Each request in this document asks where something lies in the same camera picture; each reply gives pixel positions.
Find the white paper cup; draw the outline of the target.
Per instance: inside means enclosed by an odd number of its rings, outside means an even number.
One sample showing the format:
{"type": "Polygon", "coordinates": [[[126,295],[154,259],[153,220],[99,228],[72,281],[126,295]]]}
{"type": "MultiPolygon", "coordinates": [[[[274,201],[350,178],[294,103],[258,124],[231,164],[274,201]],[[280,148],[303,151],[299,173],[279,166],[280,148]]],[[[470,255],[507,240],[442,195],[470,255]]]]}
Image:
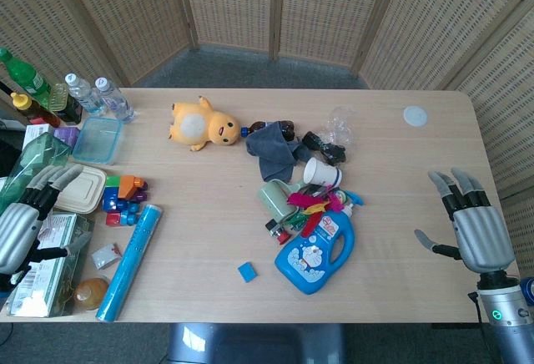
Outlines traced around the white paper cup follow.
{"type": "Polygon", "coordinates": [[[342,181],[342,172],[317,158],[310,158],[304,169],[303,181],[307,185],[338,187],[342,181]]]}

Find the light green lint roller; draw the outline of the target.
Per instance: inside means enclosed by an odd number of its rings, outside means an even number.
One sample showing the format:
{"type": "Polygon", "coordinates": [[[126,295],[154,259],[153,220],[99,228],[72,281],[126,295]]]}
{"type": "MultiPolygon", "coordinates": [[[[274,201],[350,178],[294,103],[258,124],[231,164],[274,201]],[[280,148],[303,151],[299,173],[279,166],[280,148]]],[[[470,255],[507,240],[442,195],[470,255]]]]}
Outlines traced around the light green lint roller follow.
{"type": "Polygon", "coordinates": [[[291,194],[301,191],[305,187],[303,181],[286,184],[279,179],[266,182],[259,190],[258,196],[262,205],[269,211],[276,223],[282,223],[298,212],[298,208],[288,202],[291,194]]]}

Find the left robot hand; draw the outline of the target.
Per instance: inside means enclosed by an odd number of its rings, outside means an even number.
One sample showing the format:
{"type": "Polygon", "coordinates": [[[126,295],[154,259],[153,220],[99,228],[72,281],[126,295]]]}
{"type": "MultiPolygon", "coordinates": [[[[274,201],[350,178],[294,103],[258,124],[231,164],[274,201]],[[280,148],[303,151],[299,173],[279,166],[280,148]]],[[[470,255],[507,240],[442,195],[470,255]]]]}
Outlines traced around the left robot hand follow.
{"type": "Polygon", "coordinates": [[[28,183],[21,197],[0,215],[0,296],[7,296],[32,269],[32,263],[77,254],[90,241],[82,233],[65,247],[39,247],[38,234],[59,195],[83,172],[83,166],[49,165],[28,183]]]}

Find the small blue square block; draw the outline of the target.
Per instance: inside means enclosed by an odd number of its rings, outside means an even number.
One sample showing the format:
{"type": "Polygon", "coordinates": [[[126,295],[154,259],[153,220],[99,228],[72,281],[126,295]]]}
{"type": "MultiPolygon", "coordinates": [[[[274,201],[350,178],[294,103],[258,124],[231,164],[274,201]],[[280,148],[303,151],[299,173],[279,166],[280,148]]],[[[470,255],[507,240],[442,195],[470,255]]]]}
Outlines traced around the small blue square block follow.
{"type": "Polygon", "coordinates": [[[245,262],[238,267],[238,272],[245,283],[249,283],[257,277],[257,273],[250,262],[245,262]]]}

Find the orange drink bottle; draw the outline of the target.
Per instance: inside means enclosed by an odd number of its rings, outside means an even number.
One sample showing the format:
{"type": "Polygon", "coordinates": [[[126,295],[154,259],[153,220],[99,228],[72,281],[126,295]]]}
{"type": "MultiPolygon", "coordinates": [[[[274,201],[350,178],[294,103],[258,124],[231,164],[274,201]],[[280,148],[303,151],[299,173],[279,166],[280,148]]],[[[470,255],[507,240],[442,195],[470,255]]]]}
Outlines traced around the orange drink bottle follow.
{"type": "Polygon", "coordinates": [[[102,277],[82,281],[74,292],[74,300],[78,307],[85,310],[98,309],[108,289],[108,280],[102,277]]]}

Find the woven bamboo folding screen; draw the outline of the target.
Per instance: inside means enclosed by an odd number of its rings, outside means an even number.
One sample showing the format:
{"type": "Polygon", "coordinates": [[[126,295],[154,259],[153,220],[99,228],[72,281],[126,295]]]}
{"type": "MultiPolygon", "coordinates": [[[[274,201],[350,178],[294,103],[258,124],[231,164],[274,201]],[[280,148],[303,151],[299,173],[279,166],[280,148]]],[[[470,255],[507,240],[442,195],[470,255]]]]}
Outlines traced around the woven bamboo folding screen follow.
{"type": "Polygon", "coordinates": [[[122,85],[205,44],[472,101],[521,266],[534,265],[534,0],[0,0],[0,46],[122,85]]]}

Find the dark cola bottle blue cap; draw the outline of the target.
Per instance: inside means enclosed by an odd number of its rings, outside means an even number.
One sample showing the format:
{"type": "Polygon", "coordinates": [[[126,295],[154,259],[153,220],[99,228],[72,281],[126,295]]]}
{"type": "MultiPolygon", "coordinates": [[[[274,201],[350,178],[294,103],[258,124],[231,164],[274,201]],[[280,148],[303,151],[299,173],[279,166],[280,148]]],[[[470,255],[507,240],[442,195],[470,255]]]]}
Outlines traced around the dark cola bottle blue cap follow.
{"type": "MultiPolygon", "coordinates": [[[[255,131],[265,128],[270,125],[271,122],[266,121],[256,121],[250,126],[244,126],[240,129],[240,135],[243,138],[246,138],[248,135],[252,134],[255,131]]],[[[293,141],[295,139],[295,125],[292,121],[282,120],[280,121],[281,132],[283,137],[287,141],[293,141]]]]}

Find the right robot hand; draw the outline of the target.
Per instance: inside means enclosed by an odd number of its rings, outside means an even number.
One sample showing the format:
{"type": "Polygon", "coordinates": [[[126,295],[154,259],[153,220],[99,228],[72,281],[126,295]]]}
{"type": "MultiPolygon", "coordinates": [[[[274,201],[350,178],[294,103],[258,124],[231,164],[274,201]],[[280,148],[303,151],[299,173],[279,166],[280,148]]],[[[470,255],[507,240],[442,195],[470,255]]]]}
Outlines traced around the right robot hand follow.
{"type": "Polygon", "coordinates": [[[477,274],[506,270],[515,255],[500,211],[491,204],[478,179],[458,168],[451,172],[449,177],[432,170],[428,177],[440,194],[457,246],[437,243],[422,230],[414,231],[416,238],[429,251],[461,260],[477,274]]]}

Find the orange toy block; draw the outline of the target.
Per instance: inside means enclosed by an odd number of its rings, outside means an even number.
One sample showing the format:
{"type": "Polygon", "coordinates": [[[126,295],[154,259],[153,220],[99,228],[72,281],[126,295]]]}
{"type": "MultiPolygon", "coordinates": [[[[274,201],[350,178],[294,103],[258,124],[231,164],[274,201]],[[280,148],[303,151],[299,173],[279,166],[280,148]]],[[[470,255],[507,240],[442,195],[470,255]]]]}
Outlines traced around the orange toy block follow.
{"type": "Polygon", "coordinates": [[[138,189],[144,187],[145,181],[133,175],[122,175],[119,179],[118,198],[131,200],[138,189]]]}

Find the small gray white packet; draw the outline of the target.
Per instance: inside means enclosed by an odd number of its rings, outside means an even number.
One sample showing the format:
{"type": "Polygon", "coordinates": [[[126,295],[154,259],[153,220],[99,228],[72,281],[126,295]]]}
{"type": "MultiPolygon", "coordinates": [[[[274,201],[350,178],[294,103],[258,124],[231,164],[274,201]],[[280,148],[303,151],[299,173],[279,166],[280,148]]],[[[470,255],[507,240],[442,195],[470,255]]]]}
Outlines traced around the small gray white packet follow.
{"type": "Polygon", "coordinates": [[[115,243],[108,244],[94,251],[91,257],[97,270],[104,270],[122,259],[122,255],[115,243]]]}

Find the black binder clip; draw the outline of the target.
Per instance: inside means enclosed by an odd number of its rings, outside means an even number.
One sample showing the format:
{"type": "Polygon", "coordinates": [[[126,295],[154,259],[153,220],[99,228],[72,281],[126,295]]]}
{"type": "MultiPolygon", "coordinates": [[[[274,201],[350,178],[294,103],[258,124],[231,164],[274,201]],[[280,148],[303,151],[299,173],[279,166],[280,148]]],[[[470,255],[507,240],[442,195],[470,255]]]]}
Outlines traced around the black binder clip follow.
{"type": "Polygon", "coordinates": [[[291,235],[275,219],[271,219],[265,225],[265,228],[267,229],[267,231],[270,233],[272,237],[277,239],[280,245],[283,245],[291,238],[291,235]]]}

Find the green printed carton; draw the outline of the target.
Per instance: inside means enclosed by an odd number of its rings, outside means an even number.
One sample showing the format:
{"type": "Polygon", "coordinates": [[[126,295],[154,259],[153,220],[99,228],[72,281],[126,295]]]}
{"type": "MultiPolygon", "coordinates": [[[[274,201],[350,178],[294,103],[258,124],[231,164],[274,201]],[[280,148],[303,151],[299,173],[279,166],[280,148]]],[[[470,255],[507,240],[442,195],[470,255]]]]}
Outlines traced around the green printed carton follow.
{"type": "MultiPolygon", "coordinates": [[[[81,235],[93,233],[86,217],[56,212],[38,235],[41,248],[64,247],[81,235]]],[[[73,310],[73,292],[81,280],[88,256],[85,245],[76,255],[33,263],[32,269],[11,294],[7,315],[14,317],[67,316],[73,310]]]]}

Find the white round lid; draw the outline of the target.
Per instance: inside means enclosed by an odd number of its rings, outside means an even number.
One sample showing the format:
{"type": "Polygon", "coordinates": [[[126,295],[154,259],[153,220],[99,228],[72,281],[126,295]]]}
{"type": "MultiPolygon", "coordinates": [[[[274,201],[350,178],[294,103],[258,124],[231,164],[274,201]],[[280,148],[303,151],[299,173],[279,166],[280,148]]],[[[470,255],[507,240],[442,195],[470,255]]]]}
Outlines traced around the white round lid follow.
{"type": "Polygon", "coordinates": [[[403,111],[403,118],[412,127],[422,127],[427,124],[428,114],[419,106],[407,106],[403,111]]]}

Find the green soda bottle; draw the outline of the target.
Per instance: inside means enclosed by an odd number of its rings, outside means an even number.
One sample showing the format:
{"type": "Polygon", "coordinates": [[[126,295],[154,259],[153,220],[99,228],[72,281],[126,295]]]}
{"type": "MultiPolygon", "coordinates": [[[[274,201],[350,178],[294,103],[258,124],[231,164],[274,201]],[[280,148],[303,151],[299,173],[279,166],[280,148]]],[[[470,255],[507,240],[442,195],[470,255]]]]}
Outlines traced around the green soda bottle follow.
{"type": "Polygon", "coordinates": [[[10,78],[17,85],[48,109],[51,86],[34,66],[14,57],[6,48],[0,48],[0,62],[6,66],[10,78]]]}

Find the white box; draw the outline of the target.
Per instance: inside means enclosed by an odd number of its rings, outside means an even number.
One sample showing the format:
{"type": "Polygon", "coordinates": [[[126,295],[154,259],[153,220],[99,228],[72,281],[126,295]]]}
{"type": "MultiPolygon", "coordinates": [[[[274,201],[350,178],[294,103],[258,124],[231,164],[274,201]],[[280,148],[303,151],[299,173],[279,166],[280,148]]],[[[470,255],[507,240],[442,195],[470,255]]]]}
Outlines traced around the white box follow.
{"type": "Polygon", "coordinates": [[[54,134],[55,128],[51,124],[31,124],[26,127],[23,148],[25,149],[36,138],[42,134],[54,134]]]}

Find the brown sauce bottle yellow cap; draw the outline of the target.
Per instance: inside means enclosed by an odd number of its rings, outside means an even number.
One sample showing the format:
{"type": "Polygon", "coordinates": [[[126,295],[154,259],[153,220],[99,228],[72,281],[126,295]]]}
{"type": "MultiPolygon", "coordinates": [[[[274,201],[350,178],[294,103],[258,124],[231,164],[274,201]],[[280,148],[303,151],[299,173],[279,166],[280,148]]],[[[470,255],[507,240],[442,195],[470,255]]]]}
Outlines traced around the brown sauce bottle yellow cap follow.
{"type": "Polygon", "coordinates": [[[13,106],[28,119],[31,124],[50,124],[58,128],[61,124],[59,117],[45,109],[39,102],[32,99],[26,94],[12,92],[10,93],[13,106]]]}

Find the clear crumpled plastic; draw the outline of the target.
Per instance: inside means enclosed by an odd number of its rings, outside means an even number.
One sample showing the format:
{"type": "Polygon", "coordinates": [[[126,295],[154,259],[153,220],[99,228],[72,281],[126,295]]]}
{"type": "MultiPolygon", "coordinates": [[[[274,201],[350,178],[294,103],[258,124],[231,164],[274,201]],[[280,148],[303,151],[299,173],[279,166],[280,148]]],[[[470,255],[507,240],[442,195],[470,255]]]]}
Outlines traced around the clear crumpled plastic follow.
{"type": "Polygon", "coordinates": [[[354,112],[347,107],[336,107],[327,120],[327,134],[333,144],[349,146],[354,143],[352,122],[354,112]]]}

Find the dark oil bottle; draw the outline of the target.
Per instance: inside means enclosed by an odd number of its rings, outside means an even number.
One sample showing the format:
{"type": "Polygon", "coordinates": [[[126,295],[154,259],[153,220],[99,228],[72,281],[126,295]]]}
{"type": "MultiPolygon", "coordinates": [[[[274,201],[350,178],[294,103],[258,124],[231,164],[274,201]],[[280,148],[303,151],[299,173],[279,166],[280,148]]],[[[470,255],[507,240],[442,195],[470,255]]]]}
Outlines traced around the dark oil bottle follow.
{"type": "Polygon", "coordinates": [[[83,107],[70,95],[65,83],[56,83],[51,87],[48,110],[54,112],[67,125],[79,124],[83,114],[83,107]]]}

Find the purple toy block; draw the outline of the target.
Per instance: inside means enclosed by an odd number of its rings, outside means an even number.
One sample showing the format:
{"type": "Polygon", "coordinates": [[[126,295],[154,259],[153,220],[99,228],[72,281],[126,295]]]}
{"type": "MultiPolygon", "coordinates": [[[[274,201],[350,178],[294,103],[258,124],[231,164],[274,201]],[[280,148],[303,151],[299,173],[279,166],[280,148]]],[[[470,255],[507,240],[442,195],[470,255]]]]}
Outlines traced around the purple toy block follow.
{"type": "Polygon", "coordinates": [[[135,202],[144,202],[148,199],[148,183],[144,181],[143,179],[135,180],[134,181],[135,190],[133,193],[133,196],[131,197],[132,201],[135,202]]]}

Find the yellow plush toy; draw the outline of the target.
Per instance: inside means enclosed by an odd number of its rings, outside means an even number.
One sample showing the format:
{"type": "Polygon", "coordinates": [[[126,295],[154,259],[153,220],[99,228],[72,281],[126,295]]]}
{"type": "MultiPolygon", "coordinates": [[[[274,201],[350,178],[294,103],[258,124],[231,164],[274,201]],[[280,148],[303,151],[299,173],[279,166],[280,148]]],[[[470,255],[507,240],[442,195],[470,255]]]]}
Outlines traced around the yellow plush toy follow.
{"type": "Polygon", "coordinates": [[[174,103],[168,139],[200,151],[207,143],[228,146],[240,138],[240,125],[233,116],[216,110],[204,96],[197,103],[174,103]]]}

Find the colourful printed packet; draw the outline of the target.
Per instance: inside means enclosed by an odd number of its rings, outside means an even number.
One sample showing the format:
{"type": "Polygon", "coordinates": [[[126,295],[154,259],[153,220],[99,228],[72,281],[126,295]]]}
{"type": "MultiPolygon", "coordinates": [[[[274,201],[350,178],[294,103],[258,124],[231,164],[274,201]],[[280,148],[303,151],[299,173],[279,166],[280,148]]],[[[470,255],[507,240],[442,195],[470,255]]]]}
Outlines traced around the colourful printed packet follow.
{"type": "Polygon", "coordinates": [[[308,222],[310,215],[304,214],[302,211],[297,212],[290,219],[286,221],[286,224],[294,232],[301,231],[308,222]]]}

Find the blue detergent bottle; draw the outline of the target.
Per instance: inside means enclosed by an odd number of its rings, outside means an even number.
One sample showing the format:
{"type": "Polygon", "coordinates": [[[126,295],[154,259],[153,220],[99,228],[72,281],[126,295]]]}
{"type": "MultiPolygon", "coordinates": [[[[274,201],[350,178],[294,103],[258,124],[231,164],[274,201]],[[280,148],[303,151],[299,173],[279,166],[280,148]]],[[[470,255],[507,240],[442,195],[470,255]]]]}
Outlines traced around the blue detergent bottle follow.
{"type": "Polygon", "coordinates": [[[312,295],[320,290],[350,258],[355,247],[351,222],[354,205],[339,212],[328,210],[301,231],[275,258],[275,267],[299,291],[312,295]]]}

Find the large blue toy block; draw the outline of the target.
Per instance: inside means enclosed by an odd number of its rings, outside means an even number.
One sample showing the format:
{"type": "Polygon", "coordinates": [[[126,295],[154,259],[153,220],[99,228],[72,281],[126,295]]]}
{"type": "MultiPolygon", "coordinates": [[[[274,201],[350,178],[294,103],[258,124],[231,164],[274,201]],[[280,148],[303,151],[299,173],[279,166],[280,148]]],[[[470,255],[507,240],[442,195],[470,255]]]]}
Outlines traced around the large blue toy block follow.
{"type": "Polygon", "coordinates": [[[105,187],[103,190],[102,210],[105,212],[121,212],[127,209],[128,202],[118,197],[119,187],[105,187]]]}

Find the blue rolled tube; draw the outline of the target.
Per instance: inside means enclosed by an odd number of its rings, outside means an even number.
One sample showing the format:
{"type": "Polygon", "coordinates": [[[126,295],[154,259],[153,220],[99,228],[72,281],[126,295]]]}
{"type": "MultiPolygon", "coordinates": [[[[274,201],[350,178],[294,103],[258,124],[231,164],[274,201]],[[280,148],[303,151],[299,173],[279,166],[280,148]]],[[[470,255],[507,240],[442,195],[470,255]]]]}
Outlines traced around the blue rolled tube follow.
{"type": "Polygon", "coordinates": [[[114,322],[118,319],[162,214],[163,209],[157,205],[146,205],[144,207],[123,257],[98,308],[95,316],[98,321],[114,322]]]}

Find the beige lunch box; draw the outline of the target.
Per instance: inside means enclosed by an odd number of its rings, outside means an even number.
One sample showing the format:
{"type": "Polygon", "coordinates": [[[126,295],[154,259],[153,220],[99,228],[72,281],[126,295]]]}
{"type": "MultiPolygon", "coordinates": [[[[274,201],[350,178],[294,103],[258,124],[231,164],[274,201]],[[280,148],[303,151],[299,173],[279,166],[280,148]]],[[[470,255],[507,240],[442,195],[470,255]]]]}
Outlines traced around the beige lunch box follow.
{"type": "Polygon", "coordinates": [[[84,165],[82,173],[59,194],[54,208],[80,215],[92,213],[102,199],[106,179],[101,169],[84,165]]]}

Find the black crumpled object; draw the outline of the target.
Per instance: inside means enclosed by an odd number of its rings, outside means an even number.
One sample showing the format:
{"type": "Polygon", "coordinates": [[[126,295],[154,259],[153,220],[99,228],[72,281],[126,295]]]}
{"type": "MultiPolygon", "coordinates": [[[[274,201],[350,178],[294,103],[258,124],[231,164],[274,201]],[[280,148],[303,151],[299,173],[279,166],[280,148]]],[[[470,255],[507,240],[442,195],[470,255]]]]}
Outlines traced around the black crumpled object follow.
{"type": "Polygon", "coordinates": [[[308,149],[320,152],[329,165],[335,166],[346,161],[344,146],[325,142],[311,131],[305,134],[302,143],[308,149]]]}

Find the blue gray robot torso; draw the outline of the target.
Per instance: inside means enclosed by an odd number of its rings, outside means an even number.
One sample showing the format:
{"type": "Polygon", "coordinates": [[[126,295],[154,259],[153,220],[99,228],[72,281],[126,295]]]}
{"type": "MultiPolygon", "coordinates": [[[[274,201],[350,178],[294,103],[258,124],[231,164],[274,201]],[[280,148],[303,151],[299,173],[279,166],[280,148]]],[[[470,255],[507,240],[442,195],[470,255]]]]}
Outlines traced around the blue gray robot torso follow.
{"type": "Polygon", "coordinates": [[[346,364],[340,324],[173,323],[163,364],[346,364]]]}

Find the purple box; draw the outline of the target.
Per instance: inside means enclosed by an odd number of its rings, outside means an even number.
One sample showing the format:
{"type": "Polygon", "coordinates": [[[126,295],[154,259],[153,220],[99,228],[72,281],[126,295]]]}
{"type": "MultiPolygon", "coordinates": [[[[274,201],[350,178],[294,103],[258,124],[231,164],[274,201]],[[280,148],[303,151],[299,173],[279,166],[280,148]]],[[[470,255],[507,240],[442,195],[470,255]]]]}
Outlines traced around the purple box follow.
{"type": "Polygon", "coordinates": [[[53,132],[53,136],[56,139],[61,140],[63,143],[68,145],[71,149],[74,149],[80,130],[77,127],[59,127],[56,128],[53,132]]]}

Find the small blue toy block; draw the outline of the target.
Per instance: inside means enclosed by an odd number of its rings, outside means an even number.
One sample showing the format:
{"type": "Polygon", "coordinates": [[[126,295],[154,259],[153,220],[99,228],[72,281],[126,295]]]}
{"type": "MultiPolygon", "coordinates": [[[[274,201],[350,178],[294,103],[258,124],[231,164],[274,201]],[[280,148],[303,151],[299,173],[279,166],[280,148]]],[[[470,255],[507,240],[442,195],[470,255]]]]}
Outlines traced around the small blue toy block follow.
{"type": "Polygon", "coordinates": [[[120,212],[119,224],[122,226],[135,225],[139,220],[140,203],[128,201],[120,212]]]}

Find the clear water bottle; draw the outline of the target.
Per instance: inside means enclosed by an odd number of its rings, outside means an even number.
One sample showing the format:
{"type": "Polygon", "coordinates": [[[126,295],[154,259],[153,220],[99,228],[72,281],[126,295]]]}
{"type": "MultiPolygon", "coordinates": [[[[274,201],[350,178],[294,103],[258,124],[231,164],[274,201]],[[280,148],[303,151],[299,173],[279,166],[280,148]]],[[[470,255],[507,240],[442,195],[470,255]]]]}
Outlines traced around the clear water bottle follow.
{"type": "Polygon", "coordinates": [[[76,99],[83,109],[92,116],[102,116],[106,113],[106,106],[99,94],[87,80],[75,73],[68,73],[64,77],[69,94],[76,99]]]}
{"type": "Polygon", "coordinates": [[[109,79],[100,77],[95,80],[99,97],[108,106],[115,118],[125,124],[135,118],[135,111],[120,89],[109,79]]]}

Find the transparent green bottle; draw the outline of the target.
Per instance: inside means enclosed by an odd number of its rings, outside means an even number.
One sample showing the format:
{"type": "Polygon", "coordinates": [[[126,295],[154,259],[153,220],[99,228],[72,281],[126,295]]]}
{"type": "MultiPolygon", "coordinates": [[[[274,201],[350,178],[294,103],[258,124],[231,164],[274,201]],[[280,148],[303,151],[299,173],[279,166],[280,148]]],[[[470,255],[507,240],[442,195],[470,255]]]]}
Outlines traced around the transparent green bottle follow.
{"type": "Polygon", "coordinates": [[[0,215],[22,196],[30,181],[49,165],[64,166],[73,148],[49,133],[43,133],[23,149],[0,189],[0,215]]]}

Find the gray cloth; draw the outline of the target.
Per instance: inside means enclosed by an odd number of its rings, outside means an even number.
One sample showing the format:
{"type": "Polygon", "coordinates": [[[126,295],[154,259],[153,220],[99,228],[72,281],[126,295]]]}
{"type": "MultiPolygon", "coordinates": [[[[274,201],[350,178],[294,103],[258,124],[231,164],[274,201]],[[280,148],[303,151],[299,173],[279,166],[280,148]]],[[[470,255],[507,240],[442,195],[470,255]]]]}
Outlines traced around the gray cloth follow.
{"type": "Polygon", "coordinates": [[[284,139],[280,121],[271,122],[244,140],[247,152],[259,159],[260,174],[265,182],[272,179],[289,182],[297,163],[306,164],[312,157],[310,149],[296,137],[293,141],[284,139]]]}

